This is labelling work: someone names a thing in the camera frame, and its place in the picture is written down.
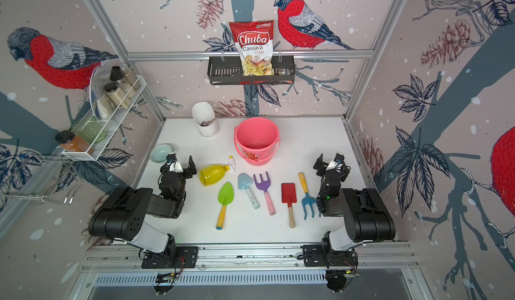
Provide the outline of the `blue fork yellow handle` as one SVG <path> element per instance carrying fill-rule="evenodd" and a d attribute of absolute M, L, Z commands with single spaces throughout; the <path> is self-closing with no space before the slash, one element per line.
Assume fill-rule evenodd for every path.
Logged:
<path fill-rule="evenodd" d="M 317 201 L 315 198 L 313 198 L 312 196 L 309 195 L 308 186 L 307 186 L 307 182 L 306 182 L 304 173 L 299 173 L 299 180 L 300 180 L 300 184 L 304 191 L 304 197 L 301 201 L 303 210 L 304 210 L 304 219 L 307 219 L 307 217 L 308 217 L 308 211 L 307 211 L 308 209 L 311 210 L 311 217 L 314 218 L 315 217 L 314 207 L 317 205 Z"/>

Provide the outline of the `green trowel yellow handle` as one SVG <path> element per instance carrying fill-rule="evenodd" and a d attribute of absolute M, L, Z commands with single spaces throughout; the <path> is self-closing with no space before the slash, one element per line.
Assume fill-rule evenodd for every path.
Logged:
<path fill-rule="evenodd" d="M 234 188 L 230 182 L 226 182 L 219 191 L 218 202 L 221 204 L 221 211 L 217 220 L 216 229 L 222 230 L 227 206 L 234 200 Z"/>

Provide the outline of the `yellow spray bottle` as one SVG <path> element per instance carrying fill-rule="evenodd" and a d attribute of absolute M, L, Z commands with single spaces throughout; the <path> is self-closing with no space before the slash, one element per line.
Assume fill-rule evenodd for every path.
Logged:
<path fill-rule="evenodd" d="M 206 166 L 198 174 L 203 186 L 208 187 L 219 182 L 228 172 L 236 170 L 236 162 L 233 156 L 229 157 L 227 164 L 212 164 Z"/>

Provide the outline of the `purple fork pink handle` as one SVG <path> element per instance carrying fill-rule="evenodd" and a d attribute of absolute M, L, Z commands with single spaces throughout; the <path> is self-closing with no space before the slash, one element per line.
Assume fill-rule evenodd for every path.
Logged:
<path fill-rule="evenodd" d="M 268 175 L 268 172 L 265 172 L 265 175 L 266 175 L 266 177 L 263 178 L 263 175 L 259 174 L 259 177 L 260 177 L 259 179 L 256 177 L 256 175 L 253 175 L 253 180 L 254 180 L 254 183 L 256 184 L 256 187 L 260 191 L 264 192 L 264 196 L 265 196 L 265 199 L 266 199 L 266 205 L 267 205 L 269 214 L 270 215 L 275 215 L 276 214 L 276 210 L 274 208 L 271 196 L 270 196 L 270 194 L 268 192 L 268 189 L 269 189 L 270 184 L 271 184 L 270 176 Z"/>

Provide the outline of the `red spade wooden handle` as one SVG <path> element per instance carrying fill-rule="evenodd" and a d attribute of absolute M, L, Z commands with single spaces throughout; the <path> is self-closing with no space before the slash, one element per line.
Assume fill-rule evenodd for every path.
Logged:
<path fill-rule="evenodd" d="M 288 206 L 288 216 L 291 228 L 296 227 L 295 218 L 293 214 L 293 205 L 297 202 L 296 189 L 294 183 L 283 183 L 281 184 L 282 189 L 282 203 Z"/>

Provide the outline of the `pink plastic bucket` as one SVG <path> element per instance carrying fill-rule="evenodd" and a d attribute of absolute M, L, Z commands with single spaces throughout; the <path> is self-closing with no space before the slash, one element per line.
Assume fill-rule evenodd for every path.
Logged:
<path fill-rule="evenodd" d="M 280 145 L 280 130 L 267 118 L 249 118 L 235 127 L 233 140 L 241 158 L 253 166 L 263 166 L 272 160 Z"/>

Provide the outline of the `light blue trowel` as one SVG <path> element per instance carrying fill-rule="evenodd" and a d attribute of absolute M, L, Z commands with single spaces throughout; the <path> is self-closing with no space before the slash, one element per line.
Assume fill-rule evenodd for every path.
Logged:
<path fill-rule="evenodd" d="M 257 210 L 260 208 L 260 204 L 257 202 L 256 197 L 252 193 L 250 187 L 253 185 L 253 179 L 247 173 L 240 173 L 237 178 L 238 188 L 247 193 L 248 199 L 253 207 Z"/>

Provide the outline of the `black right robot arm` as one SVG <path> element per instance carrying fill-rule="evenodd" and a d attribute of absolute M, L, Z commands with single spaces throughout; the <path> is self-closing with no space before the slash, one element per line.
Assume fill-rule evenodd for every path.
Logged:
<path fill-rule="evenodd" d="M 335 154 L 329 163 L 320 155 L 313 168 L 321 178 L 319 212 L 324 217 L 343 219 L 342 227 L 325 233 L 323 255 L 336 257 L 367 242 L 391 241 L 396 237 L 394 220 L 376 189 L 341 186 L 351 170 L 343 155 Z"/>

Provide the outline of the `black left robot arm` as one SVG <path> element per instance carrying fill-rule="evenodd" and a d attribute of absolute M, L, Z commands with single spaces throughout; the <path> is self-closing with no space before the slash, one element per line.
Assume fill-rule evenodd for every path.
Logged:
<path fill-rule="evenodd" d="M 186 201 L 186 181 L 197 174 L 192 157 L 182 167 L 176 154 L 166 157 L 160 167 L 158 188 L 118 187 L 89 220 L 90 236 L 126 242 L 146 254 L 175 260 L 175 239 L 145 222 L 145 217 L 177 219 Z"/>

